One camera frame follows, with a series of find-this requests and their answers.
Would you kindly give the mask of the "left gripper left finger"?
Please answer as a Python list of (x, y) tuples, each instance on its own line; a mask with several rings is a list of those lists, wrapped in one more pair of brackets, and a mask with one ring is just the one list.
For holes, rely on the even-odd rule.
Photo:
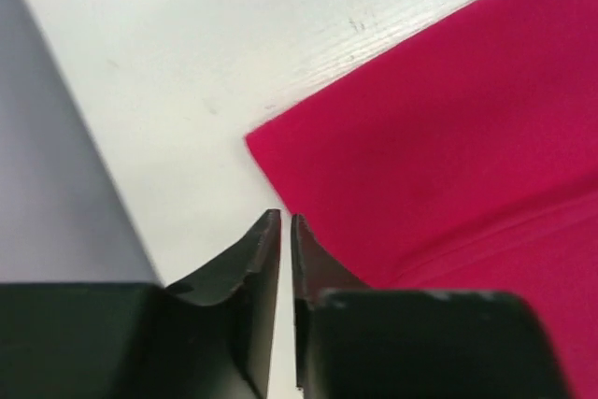
[(5, 398), (264, 398), (281, 217), (166, 287), (20, 283), (1, 288)]

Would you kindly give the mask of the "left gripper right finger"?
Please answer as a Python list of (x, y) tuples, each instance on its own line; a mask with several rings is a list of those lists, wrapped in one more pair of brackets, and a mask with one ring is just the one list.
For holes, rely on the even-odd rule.
[(306, 398), (568, 398), (548, 336), (518, 296), (377, 290), (291, 227), (296, 382)]

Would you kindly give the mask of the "pink t shirt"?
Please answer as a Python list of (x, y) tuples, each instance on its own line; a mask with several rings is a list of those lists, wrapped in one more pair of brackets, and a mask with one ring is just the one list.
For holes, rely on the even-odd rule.
[(477, 0), (246, 137), (378, 288), (525, 298), (597, 394), (597, 0)]

